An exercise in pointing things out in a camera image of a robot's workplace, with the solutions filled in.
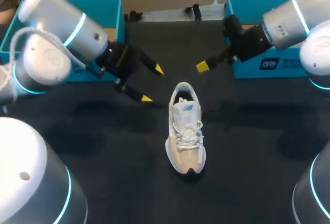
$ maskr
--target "white shoelace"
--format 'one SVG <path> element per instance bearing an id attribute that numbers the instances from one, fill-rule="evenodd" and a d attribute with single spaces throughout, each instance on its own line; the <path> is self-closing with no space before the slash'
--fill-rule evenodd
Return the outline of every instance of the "white shoelace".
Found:
<path id="1" fill-rule="evenodd" d="M 183 126 L 182 131 L 179 131 L 176 124 L 173 123 L 173 128 L 176 132 L 177 148 L 179 150 L 195 149 L 203 145 L 203 136 L 199 136 L 202 127 L 203 123 L 201 121 L 197 121 L 197 127 L 185 125 Z M 191 129 L 193 133 L 186 135 L 185 131 L 188 129 Z"/>

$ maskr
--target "white sneaker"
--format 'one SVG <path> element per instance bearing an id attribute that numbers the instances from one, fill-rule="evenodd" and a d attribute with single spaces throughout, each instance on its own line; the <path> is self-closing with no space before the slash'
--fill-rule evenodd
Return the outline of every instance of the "white sneaker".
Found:
<path id="1" fill-rule="evenodd" d="M 192 86 L 179 83 L 169 104 L 169 138 L 167 156 L 180 174 L 199 174 L 205 165 L 201 106 Z"/>

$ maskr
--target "teal box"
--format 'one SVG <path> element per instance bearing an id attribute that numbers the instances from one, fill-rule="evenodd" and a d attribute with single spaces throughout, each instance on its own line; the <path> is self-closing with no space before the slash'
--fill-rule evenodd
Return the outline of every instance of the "teal box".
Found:
<path id="1" fill-rule="evenodd" d="M 89 18 L 104 28 L 115 28 L 115 40 L 125 42 L 125 21 L 121 0 L 67 0 L 84 12 Z M 12 36 L 17 30 L 24 27 L 18 19 L 16 12 L 5 38 L 0 47 L 0 56 L 3 63 L 9 61 L 9 45 Z M 22 36 L 16 45 L 15 57 L 18 58 L 25 38 Z M 115 81 L 116 77 L 109 73 L 104 73 L 101 79 L 94 76 L 89 71 L 82 71 L 77 67 L 72 67 L 72 71 L 66 82 L 91 82 L 91 81 Z"/>
<path id="2" fill-rule="evenodd" d="M 256 25 L 262 15 L 288 0 L 227 0 L 225 17 L 235 14 L 241 24 Z M 285 78 L 307 77 L 299 60 L 300 47 L 286 50 L 270 48 L 265 53 L 244 63 L 233 64 L 235 78 Z"/>

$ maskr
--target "white cable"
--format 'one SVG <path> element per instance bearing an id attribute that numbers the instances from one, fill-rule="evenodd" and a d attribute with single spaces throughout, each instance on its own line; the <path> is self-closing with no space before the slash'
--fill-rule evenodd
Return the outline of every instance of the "white cable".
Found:
<path id="1" fill-rule="evenodd" d="M 75 56 L 73 56 L 72 53 L 63 45 L 63 42 L 57 36 L 53 35 L 50 32 L 41 30 L 39 28 L 23 27 L 14 34 L 14 36 L 12 37 L 12 39 L 10 41 L 8 74 L 7 74 L 4 82 L 0 85 L 0 92 L 7 86 L 8 82 L 11 78 L 12 69 L 13 69 L 13 66 L 15 63 L 16 44 L 17 44 L 19 38 L 26 33 L 36 33 L 36 34 L 44 37 L 45 39 L 47 39 L 48 41 L 54 43 L 57 47 L 59 47 L 59 49 L 65 55 L 67 55 L 72 61 L 74 61 L 76 64 L 78 64 L 83 69 L 86 69 L 86 65 L 84 63 L 82 63 L 81 61 L 79 61 Z"/>

